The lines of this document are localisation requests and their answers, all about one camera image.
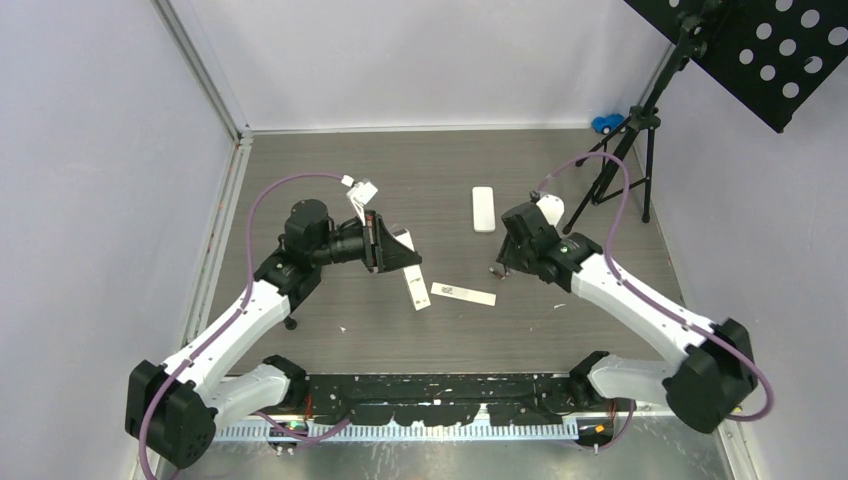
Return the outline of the white rectangular box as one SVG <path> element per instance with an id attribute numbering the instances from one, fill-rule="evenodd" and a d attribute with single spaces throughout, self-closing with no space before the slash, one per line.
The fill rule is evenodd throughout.
<path id="1" fill-rule="evenodd" d="M 414 244 L 411 234 L 403 229 L 394 233 L 394 237 L 407 248 L 413 250 Z M 431 306 L 426 281 L 419 265 L 403 268 L 404 278 L 407 284 L 411 303 L 416 311 L 421 311 Z"/>

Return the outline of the white remote control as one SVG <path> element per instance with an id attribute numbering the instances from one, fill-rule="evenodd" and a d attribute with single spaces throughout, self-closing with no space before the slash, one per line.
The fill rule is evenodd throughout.
<path id="1" fill-rule="evenodd" d="M 494 190 L 490 186 L 475 186 L 472 195 L 472 225 L 475 233 L 492 233 L 496 229 Z"/>

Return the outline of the long white battery cover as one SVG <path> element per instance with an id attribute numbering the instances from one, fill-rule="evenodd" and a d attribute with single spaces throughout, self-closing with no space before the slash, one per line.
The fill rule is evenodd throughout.
<path id="1" fill-rule="evenodd" d="M 494 307 L 497 296 L 493 293 L 482 292 L 464 287 L 433 282 L 430 293 L 445 298 L 452 298 L 478 305 Z"/>

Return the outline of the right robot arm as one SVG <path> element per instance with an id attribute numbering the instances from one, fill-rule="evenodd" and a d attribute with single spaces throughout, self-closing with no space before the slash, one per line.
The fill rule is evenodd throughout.
<path id="1" fill-rule="evenodd" d="M 608 259 L 590 238 L 560 235 L 559 204 L 546 195 L 504 213 L 498 263 L 599 307 L 661 357 L 589 354 L 569 373 L 574 403 L 589 411 L 608 399 L 656 404 L 697 432 L 714 432 L 761 384 L 748 330 L 732 318 L 715 323 L 669 300 Z"/>

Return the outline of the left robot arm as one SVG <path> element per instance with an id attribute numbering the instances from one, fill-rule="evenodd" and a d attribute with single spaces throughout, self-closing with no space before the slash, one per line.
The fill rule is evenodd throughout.
<path id="1" fill-rule="evenodd" d="M 272 327 L 293 321 L 324 267 L 360 261 L 369 272 L 384 273 L 422 262 L 377 212 L 336 224 L 317 199 L 292 206 L 278 241 L 240 296 L 202 334 L 160 364 L 143 360 L 130 373 L 125 429 L 142 454 L 154 451 L 184 470 L 218 431 L 242 418 L 270 406 L 298 412 L 307 398 L 306 372 L 286 358 L 272 355 L 234 380 L 225 377 Z"/>

